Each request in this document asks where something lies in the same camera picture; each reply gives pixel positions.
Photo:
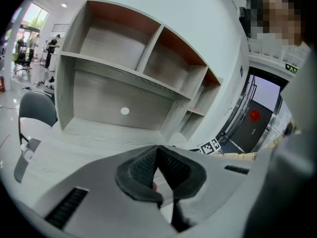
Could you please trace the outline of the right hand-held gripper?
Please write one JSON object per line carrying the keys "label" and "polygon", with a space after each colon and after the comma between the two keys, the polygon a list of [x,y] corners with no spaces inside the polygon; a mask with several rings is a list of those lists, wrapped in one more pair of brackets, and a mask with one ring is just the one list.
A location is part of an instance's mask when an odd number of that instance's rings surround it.
{"label": "right hand-held gripper", "polygon": [[198,148],[202,154],[212,155],[219,152],[221,145],[216,138],[212,138],[208,142],[199,145]]}

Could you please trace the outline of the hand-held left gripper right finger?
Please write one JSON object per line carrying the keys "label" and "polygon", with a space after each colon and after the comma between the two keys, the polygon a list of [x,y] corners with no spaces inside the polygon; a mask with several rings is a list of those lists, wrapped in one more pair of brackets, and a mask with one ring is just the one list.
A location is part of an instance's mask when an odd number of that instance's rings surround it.
{"label": "hand-held left gripper right finger", "polygon": [[242,234],[262,186],[262,155],[242,160],[168,147],[200,164],[206,179],[200,190],[174,206],[183,234]]}

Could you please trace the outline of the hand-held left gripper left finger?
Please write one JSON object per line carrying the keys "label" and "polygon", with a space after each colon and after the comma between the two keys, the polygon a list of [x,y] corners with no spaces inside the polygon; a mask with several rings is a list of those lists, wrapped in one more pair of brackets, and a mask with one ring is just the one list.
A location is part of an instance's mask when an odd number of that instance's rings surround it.
{"label": "hand-held left gripper left finger", "polygon": [[148,146],[92,161],[49,189],[35,204],[55,236],[171,238],[152,188],[161,148]]}

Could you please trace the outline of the grey wooden desk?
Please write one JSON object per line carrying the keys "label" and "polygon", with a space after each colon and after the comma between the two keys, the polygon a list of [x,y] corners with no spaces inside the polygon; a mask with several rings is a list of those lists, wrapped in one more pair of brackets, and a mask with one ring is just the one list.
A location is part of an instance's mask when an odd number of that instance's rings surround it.
{"label": "grey wooden desk", "polygon": [[56,123],[42,139],[24,174],[23,201],[33,208],[51,187],[83,165],[128,150],[166,145],[195,148],[179,132],[166,141],[158,130],[137,129],[73,118],[64,130]]}

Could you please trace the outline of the dark glass door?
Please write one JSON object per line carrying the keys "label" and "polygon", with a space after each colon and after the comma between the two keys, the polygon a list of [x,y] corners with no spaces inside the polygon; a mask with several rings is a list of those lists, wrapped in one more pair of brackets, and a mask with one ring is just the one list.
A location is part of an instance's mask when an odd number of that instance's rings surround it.
{"label": "dark glass door", "polygon": [[[288,81],[270,72],[250,67],[233,111],[216,139],[222,153],[256,152],[281,135],[291,119],[281,91]],[[258,110],[260,119],[250,120]]]}

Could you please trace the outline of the clear plastic bottle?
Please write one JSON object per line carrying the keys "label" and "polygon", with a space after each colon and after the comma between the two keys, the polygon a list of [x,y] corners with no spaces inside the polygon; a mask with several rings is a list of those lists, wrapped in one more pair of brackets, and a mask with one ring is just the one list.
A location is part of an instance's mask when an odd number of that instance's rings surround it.
{"label": "clear plastic bottle", "polygon": [[26,160],[30,160],[32,158],[34,152],[25,144],[21,144],[20,148],[21,148],[22,156]]}

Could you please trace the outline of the white panelled door surround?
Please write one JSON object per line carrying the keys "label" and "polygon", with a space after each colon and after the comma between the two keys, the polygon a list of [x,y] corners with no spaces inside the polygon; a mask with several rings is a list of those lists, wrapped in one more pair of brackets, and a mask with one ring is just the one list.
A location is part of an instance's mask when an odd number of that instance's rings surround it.
{"label": "white panelled door surround", "polygon": [[298,46],[283,46],[280,43],[270,43],[264,40],[248,40],[250,60],[272,67],[291,67],[300,69],[309,53],[306,44]]}

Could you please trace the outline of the grey wooden shelf unit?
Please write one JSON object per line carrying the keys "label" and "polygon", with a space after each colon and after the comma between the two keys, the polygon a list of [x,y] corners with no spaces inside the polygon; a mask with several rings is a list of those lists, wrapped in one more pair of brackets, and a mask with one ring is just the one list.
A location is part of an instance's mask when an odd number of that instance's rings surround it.
{"label": "grey wooden shelf unit", "polygon": [[192,137],[222,84],[166,24],[101,0],[86,1],[72,20],[55,80],[62,130],[79,118],[158,130],[166,141],[178,132]]}

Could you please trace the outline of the black folding chair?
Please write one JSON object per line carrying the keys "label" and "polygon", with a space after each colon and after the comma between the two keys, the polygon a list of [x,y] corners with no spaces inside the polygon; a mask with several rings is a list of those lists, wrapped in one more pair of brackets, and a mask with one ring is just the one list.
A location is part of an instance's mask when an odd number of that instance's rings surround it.
{"label": "black folding chair", "polygon": [[[35,119],[53,127],[57,122],[57,114],[54,100],[47,94],[29,91],[23,95],[20,101],[18,121],[24,119]],[[29,160],[26,153],[35,153],[41,141],[31,138],[28,139],[21,132],[21,123],[18,123],[18,135],[21,148],[21,155],[14,168],[14,178],[18,183],[22,182]]]}

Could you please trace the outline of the black office chair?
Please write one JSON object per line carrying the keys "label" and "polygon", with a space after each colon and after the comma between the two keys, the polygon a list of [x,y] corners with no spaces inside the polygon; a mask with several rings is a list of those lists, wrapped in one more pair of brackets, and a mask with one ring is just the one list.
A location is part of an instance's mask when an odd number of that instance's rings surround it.
{"label": "black office chair", "polygon": [[27,65],[27,43],[24,42],[23,38],[17,41],[17,60],[16,60],[16,68],[14,69],[14,74],[16,75],[19,71],[26,71],[27,73],[30,72],[30,68]]}

